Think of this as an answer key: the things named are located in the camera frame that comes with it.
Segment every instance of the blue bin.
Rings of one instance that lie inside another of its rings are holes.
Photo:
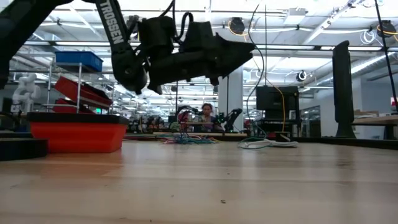
[[[59,51],[55,63],[70,72],[78,72],[79,63],[84,65],[83,72],[102,72],[103,61],[93,52]]]

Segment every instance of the red tray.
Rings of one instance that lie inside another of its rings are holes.
[[[55,101],[55,104],[56,105],[75,105],[76,106],[76,103],[74,103],[73,101],[65,100],[62,98],[57,99]],[[71,106],[54,106],[52,108],[52,110],[56,113],[76,113],[76,108],[71,107]],[[79,113],[96,114],[83,105],[80,105]]]
[[[50,153],[107,153],[121,148],[129,120],[115,115],[28,113],[30,131]]]
[[[77,82],[65,77],[60,77],[54,88],[72,101],[77,102]],[[104,93],[99,94],[99,91],[101,90],[95,89],[95,91],[93,91],[93,89],[94,88],[88,84],[82,84],[80,86],[80,103],[107,110],[112,105],[112,100],[110,100]]]

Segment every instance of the black tray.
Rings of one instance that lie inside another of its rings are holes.
[[[28,113],[30,122],[48,123],[101,123],[101,124],[129,124],[127,118],[107,114],[75,114],[75,113]]]
[[[47,153],[47,140],[0,138],[0,161],[39,158],[46,156]]]

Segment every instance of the white robot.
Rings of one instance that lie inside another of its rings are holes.
[[[20,77],[18,88],[12,95],[12,113],[31,112],[33,109],[33,99],[40,98],[40,87],[35,85],[36,74],[30,74],[27,77]]]

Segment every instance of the person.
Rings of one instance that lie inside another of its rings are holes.
[[[202,126],[194,127],[194,131],[224,131],[220,124],[215,124],[216,118],[211,115],[213,112],[213,105],[204,103],[201,106],[201,111],[203,113],[201,122],[211,122],[213,124],[203,124]]]

